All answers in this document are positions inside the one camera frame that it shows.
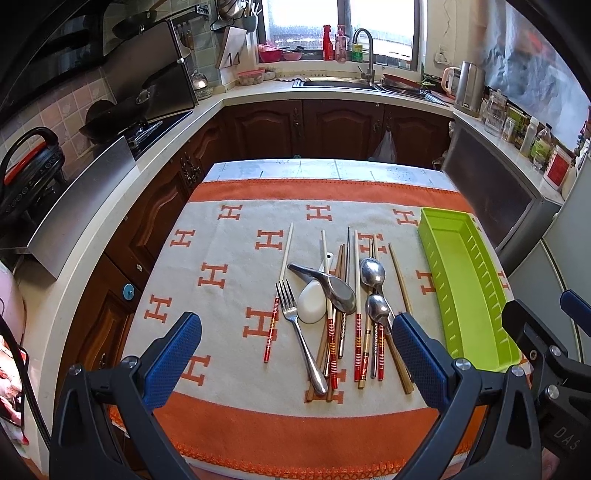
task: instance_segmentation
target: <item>window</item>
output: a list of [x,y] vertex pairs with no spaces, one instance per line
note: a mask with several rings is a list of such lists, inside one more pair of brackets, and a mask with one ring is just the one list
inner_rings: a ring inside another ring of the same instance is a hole
[[[262,0],[262,6],[262,43],[321,50],[323,25],[332,26],[333,39],[337,25],[345,25],[349,41],[355,30],[363,27],[372,33],[378,63],[402,59],[416,69],[419,0]],[[369,49],[365,34],[359,36],[358,42]]]

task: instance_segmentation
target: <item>fork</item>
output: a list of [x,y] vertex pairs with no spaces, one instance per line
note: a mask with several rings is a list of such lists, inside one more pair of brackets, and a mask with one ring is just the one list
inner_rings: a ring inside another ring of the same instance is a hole
[[316,365],[316,362],[310,353],[310,349],[306,344],[304,335],[301,332],[300,324],[298,323],[296,301],[294,299],[293,293],[291,292],[290,284],[287,280],[284,280],[283,282],[275,283],[275,288],[277,289],[277,297],[279,297],[279,302],[281,303],[281,311],[283,316],[294,326],[294,330],[297,334],[298,340],[300,341],[301,350],[304,354],[306,369],[308,370],[308,376],[310,377],[312,387],[314,388],[314,391],[318,393],[318,395],[326,395],[329,388],[326,383],[326,379],[320,371],[320,368],[318,368],[318,365]]

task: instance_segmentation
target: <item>refrigerator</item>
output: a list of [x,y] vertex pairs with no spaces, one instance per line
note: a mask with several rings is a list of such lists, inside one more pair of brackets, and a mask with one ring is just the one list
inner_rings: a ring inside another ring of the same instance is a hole
[[542,240],[509,276],[516,299],[557,335],[569,358],[591,365],[591,339],[560,309],[571,289],[591,304],[591,161],[585,158],[568,198]]

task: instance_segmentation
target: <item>cutting board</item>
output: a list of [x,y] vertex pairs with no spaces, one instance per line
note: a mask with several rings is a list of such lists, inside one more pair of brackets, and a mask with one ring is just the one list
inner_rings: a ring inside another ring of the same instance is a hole
[[226,27],[223,33],[222,48],[217,57],[216,68],[225,69],[240,63],[240,51],[246,41],[246,30]]

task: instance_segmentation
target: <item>pink appliance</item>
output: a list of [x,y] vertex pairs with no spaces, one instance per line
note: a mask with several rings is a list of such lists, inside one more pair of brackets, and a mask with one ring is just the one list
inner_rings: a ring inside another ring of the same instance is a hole
[[0,262],[0,314],[18,343],[25,332],[25,304],[12,272]]

